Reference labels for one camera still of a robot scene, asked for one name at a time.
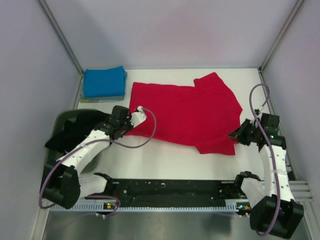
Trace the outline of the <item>red t shirt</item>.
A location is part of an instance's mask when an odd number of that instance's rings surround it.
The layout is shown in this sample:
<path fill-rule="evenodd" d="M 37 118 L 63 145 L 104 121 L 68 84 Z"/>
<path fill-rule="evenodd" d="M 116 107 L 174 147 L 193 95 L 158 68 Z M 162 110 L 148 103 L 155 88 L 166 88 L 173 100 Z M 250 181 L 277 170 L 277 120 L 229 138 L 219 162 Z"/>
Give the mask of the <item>red t shirt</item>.
<path fill-rule="evenodd" d="M 240 103 L 215 72 L 193 82 L 193 86 L 134 82 L 130 110 L 142 106 L 151 112 L 129 134 L 195 147 L 200 154 L 234 156 L 236 141 L 228 135 L 241 125 Z"/>

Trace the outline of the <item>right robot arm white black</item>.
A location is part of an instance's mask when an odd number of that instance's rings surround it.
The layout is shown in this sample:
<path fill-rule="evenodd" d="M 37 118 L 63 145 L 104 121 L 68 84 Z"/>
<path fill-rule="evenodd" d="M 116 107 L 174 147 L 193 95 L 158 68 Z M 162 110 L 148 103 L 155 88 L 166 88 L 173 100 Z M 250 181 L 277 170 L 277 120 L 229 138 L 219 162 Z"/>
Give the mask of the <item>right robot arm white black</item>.
<path fill-rule="evenodd" d="M 239 144 L 255 143 L 263 165 L 263 179 L 250 171 L 236 176 L 233 192 L 247 198 L 250 227 L 258 235 L 290 239 L 304 216 L 304 207 L 293 196 L 286 169 L 287 143 L 279 135 L 280 117 L 255 110 L 255 119 L 246 119 L 228 134 Z"/>

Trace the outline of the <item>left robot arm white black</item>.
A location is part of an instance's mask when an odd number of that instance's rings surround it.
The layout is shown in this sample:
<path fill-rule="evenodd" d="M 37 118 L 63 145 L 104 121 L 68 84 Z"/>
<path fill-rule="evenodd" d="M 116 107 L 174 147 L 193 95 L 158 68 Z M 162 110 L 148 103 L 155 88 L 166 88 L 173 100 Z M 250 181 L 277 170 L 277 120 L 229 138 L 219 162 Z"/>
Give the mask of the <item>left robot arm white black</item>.
<path fill-rule="evenodd" d="M 73 150 L 57 160 L 48 161 L 42 173 L 38 198 L 40 209 L 49 209 L 54 205 L 65 209 L 73 207 L 81 196 L 81 172 L 110 143 L 133 129 L 131 119 L 128 108 L 113 107 L 111 114 Z"/>

